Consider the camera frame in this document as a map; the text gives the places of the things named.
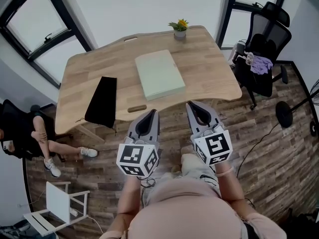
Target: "knee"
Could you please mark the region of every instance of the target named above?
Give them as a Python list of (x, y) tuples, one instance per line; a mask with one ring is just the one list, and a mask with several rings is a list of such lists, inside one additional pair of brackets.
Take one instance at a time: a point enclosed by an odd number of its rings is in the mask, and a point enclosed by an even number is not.
[(192, 153), (185, 153), (181, 156), (181, 163), (183, 164), (185, 160), (198, 160), (198, 157), (195, 154)]
[(35, 116), (33, 118), (33, 125), (36, 126), (36, 125), (40, 125), (40, 124), (44, 125), (43, 118), (41, 116)]
[(57, 152), (57, 143), (55, 141), (48, 141), (49, 151), (50, 152)]

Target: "black office chair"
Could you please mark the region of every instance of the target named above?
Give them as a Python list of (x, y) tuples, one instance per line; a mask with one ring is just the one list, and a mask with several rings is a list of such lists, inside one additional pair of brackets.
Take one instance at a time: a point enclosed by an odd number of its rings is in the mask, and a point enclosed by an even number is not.
[[(30, 113), (41, 113), (41, 117), (44, 120), (44, 124), (45, 124), (45, 130), (46, 130), (46, 134), (48, 139), (50, 140), (57, 140), (63, 137), (70, 137), (72, 138), (73, 136), (71, 134), (61, 134), (61, 135), (56, 135), (55, 134), (55, 130), (54, 130), (54, 119), (47, 116), (46, 114), (44, 114), (41, 110), (40, 110), (40, 106), (32, 106), (30, 109)], [(14, 114), (16, 115), (17, 118), (26, 118), (28, 116), (27, 113), (21, 111), (18, 107), (16, 107), (10, 100), (6, 99), (4, 100), (3, 104), (0, 105), (0, 117), (5, 114), (5, 113), (9, 113), (9, 114)], [(54, 156), (56, 153), (51, 152), (50, 156)], [(32, 153), (31, 157), (39, 157), (41, 156), (42, 153)], [(65, 159), (62, 158), (59, 154), (57, 154), (58, 158), (60, 159), (61, 162), (65, 162)]]
[(277, 5), (267, 2), (261, 11), (251, 13), (250, 31), (246, 45), (237, 44), (237, 51), (233, 58), (234, 74), (240, 87), (246, 87), (254, 110), (257, 106), (253, 92), (270, 97), (273, 89), (273, 82), (282, 78), (285, 84), (288, 83), (286, 69), (281, 66), (281, 73), (272, 78), (272, 70), (267, 74), (258, 75), (250, 71), (250, 65), (246, 64), (244, 51), (252, 52), (254, 55), (270, 59), (274, 64), (282, 49), (291, 39), (291, 33), (284, 27), (289, 26), (289, 15)]

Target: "light green box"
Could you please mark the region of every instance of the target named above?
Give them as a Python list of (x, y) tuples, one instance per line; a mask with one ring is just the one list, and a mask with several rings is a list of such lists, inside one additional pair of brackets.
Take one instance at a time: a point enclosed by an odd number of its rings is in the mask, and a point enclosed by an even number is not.
[(168, 50), (144, 54), (135, 59), (146, 100), (185, 90), (185, 83)]

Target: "black pouch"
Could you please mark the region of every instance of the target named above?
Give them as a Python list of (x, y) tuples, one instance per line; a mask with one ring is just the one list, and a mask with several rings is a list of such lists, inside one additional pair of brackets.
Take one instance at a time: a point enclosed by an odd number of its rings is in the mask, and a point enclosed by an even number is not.
[(116, 78), (102, 77), (84, 119), (113, 128), (116, 110)]

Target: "yellow flower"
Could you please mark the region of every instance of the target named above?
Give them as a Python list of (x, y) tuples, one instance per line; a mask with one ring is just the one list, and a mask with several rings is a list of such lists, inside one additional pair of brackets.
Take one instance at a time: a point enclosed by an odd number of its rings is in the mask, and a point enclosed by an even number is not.
[(185, 27), (187, 27), (187, 23), (188, 23), (188, 22), (186, 22), (186, 20), (184, 20), (184, 19), (179, 19), (179, 20), (178, 20), (178, 23), (179, 23), (179, 24), (182, 24), (182, 25), (185, 26)]

